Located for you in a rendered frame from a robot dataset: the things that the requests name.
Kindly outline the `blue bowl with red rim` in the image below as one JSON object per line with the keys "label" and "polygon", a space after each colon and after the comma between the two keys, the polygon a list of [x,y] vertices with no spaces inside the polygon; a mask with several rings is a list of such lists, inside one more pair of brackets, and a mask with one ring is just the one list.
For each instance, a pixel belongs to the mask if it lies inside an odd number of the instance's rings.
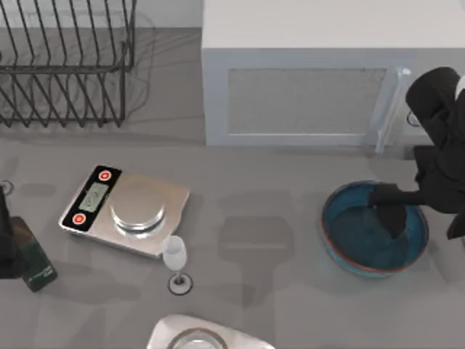
{"label": "blue bowl with red rim", "polygon": [[404,233],[391,239],[381,226],[376,206],[368,205],[374,185],[361,180],[338,187],[326,199],[320,216],[323,244],[341,268],[366,278],[389,278],[411,267],[426,251],[429,225],[418,206],[403,205]]}

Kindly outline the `microwave oven door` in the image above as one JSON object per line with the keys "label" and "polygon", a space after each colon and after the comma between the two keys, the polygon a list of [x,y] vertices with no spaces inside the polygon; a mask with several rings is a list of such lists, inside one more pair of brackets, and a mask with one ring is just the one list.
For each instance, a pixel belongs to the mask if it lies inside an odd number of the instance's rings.
{"label": "microwave oven door", "polygon": [[395,69],[300,49],[204,49],[209,145],[376,146]]}

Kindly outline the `pale microwave oven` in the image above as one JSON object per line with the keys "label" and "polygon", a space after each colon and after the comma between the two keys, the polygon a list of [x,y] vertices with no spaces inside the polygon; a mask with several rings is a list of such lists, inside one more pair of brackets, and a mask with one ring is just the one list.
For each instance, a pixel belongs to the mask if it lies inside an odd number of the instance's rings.
{"label": "pale microwave oven", "polygon": [[[465,74],[465,0],[204,0],[204,49],[300,49],[359,53],[411,70]],[[387,145],[422,143],[405,97]]]}

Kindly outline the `clear wine glass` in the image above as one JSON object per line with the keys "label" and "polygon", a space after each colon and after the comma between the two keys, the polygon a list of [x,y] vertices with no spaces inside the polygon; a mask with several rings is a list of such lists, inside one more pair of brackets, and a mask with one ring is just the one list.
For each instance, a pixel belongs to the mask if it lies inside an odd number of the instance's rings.
{"label": "clear wine glass", "polygon": [[179,236],[169,236],[163,241],[162,259],[172,272],[168,280],[169,291],[176,296],[188,294],[193,288],[193,279],[184,272],[187,264],[187,248]]}

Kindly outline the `silver kitchen scale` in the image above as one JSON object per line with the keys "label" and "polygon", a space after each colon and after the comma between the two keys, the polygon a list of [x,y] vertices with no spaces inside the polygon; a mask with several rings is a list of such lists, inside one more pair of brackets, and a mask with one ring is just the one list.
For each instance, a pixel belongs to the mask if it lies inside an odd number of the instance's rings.
{"label": "silver kitchen scale", "polygon": [[159,258],[179,227],[190,189],[175,182],[97,165],[58,224],[76,236]]}

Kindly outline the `pale grey appliance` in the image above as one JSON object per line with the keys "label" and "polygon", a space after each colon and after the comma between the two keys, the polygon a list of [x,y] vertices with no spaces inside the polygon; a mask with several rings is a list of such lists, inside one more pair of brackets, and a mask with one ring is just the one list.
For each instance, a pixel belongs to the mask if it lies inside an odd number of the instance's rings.
{"label": "pale grey appliance", "polygon": [[190,328],[204,328],[216,332],[225,340],[229,349],[276,349],[268,342],[244,332],[183,314],[170,314],[159,320],[153,328],[146,349],[166,349],[174,336]]}

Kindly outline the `dark green box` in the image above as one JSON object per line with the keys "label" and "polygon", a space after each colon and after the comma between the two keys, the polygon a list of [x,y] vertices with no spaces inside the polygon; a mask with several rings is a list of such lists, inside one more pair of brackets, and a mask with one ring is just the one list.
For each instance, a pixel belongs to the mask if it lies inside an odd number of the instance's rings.
{"label": "dark green box", "polygon": [[24,219],[14,216],[10,221],[15,243],[27,265],[23,281],[32,292],[38,292],[58,277],[57,271]]}

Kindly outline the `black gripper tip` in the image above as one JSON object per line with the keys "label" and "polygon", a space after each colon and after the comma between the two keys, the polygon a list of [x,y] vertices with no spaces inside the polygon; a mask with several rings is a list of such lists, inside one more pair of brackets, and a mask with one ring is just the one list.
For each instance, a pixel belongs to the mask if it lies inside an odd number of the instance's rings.
{"label": "black gripper tip", "polygon": [[15,241],[6,197],[0,188],[0,279],[22,278],[26,266]]}

